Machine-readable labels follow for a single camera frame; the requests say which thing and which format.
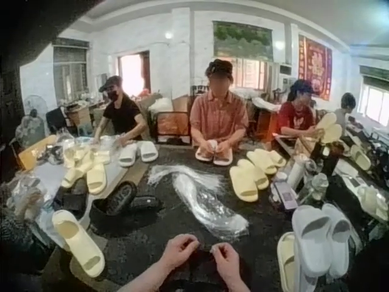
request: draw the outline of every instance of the black cloth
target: black cloth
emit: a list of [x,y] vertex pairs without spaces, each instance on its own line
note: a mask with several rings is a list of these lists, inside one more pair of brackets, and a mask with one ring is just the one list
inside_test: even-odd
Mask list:
[[[120,108],[115,108],[114,103],[111,102],[104,110],[103,117],[112,121],[116,134],[123,134],[136,127],[135,117],[138,114],[140,110],[136,103],[124,94]],[[142,137],[139,135],[134,140],[142,140]]]

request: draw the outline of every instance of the chair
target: chair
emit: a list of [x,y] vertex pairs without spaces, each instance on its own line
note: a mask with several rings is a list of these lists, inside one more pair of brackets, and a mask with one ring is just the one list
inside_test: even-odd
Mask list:
[[166,111],[157,113],[155,127],[157,144],[191,145],[188,112]]

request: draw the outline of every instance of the clear plastic wrap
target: clear plastic wrap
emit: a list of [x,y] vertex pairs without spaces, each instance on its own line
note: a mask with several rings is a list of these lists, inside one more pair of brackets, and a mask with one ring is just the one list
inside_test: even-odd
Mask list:
[[161,178],[170,173],[183,173],[213,192],[220,189],[223,179],[221,175],[195,171],[184,165],[155,165],[150,171],[148,184],[157,184]]
[[180,199],[215,237],[234,241],[249,233],[248,221],[216,199],[221,176],[198,173],[183,165],[157,165],[151,169],[148,182],[156,184],[169,173]]
[[15,188],[12,190],[11,197],[7,200],[7,207],[22,214],[26,220],[33,221],[40,213],[41,208],[46,202],[51,201],[51,197],[47,196],[47,189],[40,179],[27,173],[18,178]]

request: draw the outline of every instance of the doorway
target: doorway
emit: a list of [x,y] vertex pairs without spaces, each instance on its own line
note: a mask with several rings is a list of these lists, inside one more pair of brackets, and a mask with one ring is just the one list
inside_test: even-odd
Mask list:
[[118,69],[127,95],[139,96],[144,91],[151,92],[149,51],[119,57]]

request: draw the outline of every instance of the black cap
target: black cap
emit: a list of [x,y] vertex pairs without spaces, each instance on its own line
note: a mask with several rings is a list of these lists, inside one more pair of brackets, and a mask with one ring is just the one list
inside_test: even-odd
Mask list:
[[309,80],[298,79],[292,86],[291,91],[299,91],[302,93],[310,93],[313,94],[314,89],[312,87],[312,83]]
[[98,91],[99,92],[107,91],[110,87],[114,85],[120,87],[122,85],[122,81],[123,79],[118,75],[111,76],[110,78],[107,79],[107,81],[105,81],[105,84],[98,89]]

